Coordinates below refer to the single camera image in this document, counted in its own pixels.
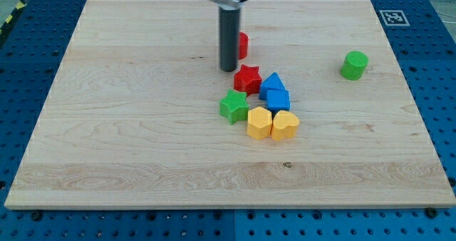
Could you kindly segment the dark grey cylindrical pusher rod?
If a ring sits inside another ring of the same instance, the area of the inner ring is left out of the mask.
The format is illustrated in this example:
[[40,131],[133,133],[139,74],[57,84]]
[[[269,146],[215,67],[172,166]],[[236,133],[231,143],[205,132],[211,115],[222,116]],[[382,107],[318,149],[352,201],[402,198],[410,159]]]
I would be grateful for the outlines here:
[[219,7],[219,66],[224,72],[237,69],[240,15],[240,9]]

